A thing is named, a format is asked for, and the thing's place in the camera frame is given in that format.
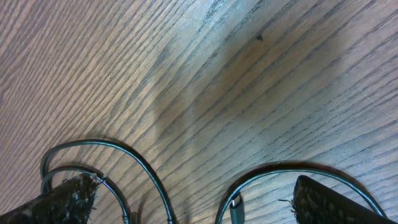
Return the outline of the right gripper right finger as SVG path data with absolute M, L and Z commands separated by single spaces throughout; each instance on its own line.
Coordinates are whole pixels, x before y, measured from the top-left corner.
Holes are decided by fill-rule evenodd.
M 296 181 L 292 207 L 299 224 L 396 224 L 305 175 Z

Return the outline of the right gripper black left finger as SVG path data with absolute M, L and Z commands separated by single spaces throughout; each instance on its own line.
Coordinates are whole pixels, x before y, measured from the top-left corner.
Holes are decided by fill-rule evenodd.
M 1 224 L 86 224 L 97 188 L 94 178 L 80 174 L 1 215 Z

